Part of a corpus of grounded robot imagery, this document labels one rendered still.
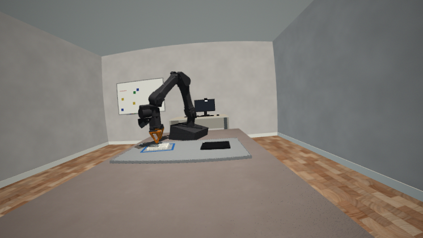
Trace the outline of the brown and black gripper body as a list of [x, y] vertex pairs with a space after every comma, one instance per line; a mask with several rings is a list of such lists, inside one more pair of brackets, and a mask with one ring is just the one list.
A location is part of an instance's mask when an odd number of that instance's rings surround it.
[[163, 124], [161, 124], [161, 120], [160, 120], [160, 116], [159, 117], [154, 117], [155, 118], [155, 126], [151, 126], [149, 129], [150, 129], [150, 131], [149, 132], [155, 132], [155, 131], [157, 131], [157, 130], [155, 130], [155, 129], [163, 129], [164, 128], [164, 126], [163, 126]]

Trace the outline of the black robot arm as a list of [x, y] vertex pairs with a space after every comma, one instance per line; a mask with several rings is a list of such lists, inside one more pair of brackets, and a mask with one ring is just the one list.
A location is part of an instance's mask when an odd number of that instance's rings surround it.
[[[194, 121], [197, 118], [196, 109], [192, 104], [191, 95], [189, 92], [189, 85], [191, 83], [190, 77], [183, 72], [170, 72], [170, 77], [149, 96], [149, 104], [140, 105], [138, 110], [138, 124], [141, 128], [149, 123], [149, 126], [155, 126], [155, 118], [160, 116], [160, 109], [162, 101], [164, 101], [169, 91], [177, 84], [181, 91], [184, 102], [184, 113], [188, 117], [187, 123], [178, 123], [178, 126], [202, 129], [201, 125], [195, 125]], [[148, 118], [149, 117], [149, 118]], [[153, 118], [151, 118], [153, 117]]]

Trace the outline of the white well plate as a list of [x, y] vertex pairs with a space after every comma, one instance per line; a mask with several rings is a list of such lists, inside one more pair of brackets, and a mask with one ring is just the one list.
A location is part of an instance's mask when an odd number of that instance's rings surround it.
[[170, 146], [169, 143], [162, 143], [162, 144], [151, 144], [148, 148], [148, 150], [162, 150], [162, 149], [168, 149]]

